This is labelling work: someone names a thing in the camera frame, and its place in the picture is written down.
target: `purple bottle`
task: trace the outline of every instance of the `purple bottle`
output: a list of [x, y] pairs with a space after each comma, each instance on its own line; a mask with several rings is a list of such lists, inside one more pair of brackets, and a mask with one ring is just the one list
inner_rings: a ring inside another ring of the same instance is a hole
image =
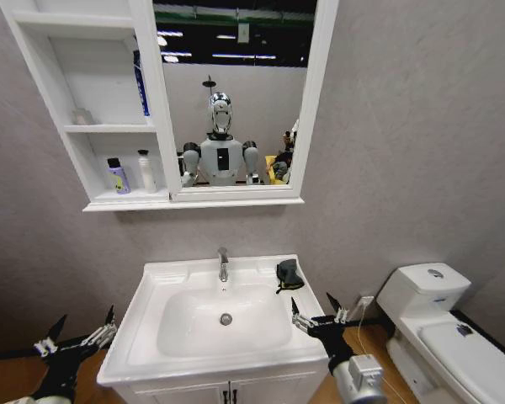
[[131, 192], [129, 186], [129, 181], [125, 176], [124, 169], [120, 166], [120, 160], [118, 157], [107, 158], [107, 163], [109, 164], [109, 173], [112, 174], [112, 179], [114, 181], [114, 187], [118, 194], [128, 194]]

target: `toilet tank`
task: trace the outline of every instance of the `toilet tank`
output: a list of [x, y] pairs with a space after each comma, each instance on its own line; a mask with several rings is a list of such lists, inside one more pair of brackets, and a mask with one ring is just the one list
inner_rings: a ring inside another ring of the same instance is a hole
[[470, 284], [445, 263], [420, 263], [397, 269], [377, 301], [391, 319], [437, 316], [449, 311]]

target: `robotic hand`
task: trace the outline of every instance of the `robotic hand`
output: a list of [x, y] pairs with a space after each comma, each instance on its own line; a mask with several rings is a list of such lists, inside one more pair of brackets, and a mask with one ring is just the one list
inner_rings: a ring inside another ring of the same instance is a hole
[[302, 316], [292, 298], [292, 323], [322, 342], [329, 356], [329, 371], [345, 404], [386, 403], [381, 390], [383, 369], [373, 355], [354, 355], [343, 340], [343, 329], [349, 325], [346, 323], [348, 310], [343, 309], [331, 295], [327, 294], [327, 297], [337, 312], [336, 316]]
[[39, 389], [30, 397], [6, 404], [72, 404], [75, 400], [77, 372], [84, 359], [112, 342], [117, 332], [114, 324], [114, 306], [110, 307], [104, 325], [92, 332], [80, 343], [59, 345], [56, 343], [67, 315], [52, 326], [46, 338], [34, 344], [40, 357], [48, 365]]

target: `faucet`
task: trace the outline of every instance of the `faucet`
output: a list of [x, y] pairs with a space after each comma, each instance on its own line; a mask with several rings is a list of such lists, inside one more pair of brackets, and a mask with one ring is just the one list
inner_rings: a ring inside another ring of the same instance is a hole
[[228, 264], [228, 257], [226, 256], [226, 248], [221, 247], [217, 250], [219, 254], [219, 279], [221, 282], [226, 282], [228, 280], [228, 271], [226, 270], [226, 265]]

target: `bathroom sink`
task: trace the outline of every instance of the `bathroom sink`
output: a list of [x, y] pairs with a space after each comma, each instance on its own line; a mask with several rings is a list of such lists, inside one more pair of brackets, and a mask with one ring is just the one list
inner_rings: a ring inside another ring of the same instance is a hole
[[291, 324], [294, 297], [306, 316], [323, 311], [305, 286], [275, 294], [276, 265], [295, 255], [148, 263], [98, 374], [111, 385], [268, 367], [326, 358], [322, 344]]
[[[226, 326], [220, 321], [224, 314], [231, 316]], [[277, 348], [290, 337], [286, 307], [274, 288], [245, 284], [172, 296], [162, 313], [157, 345], [167, 356], [218, 356]]]

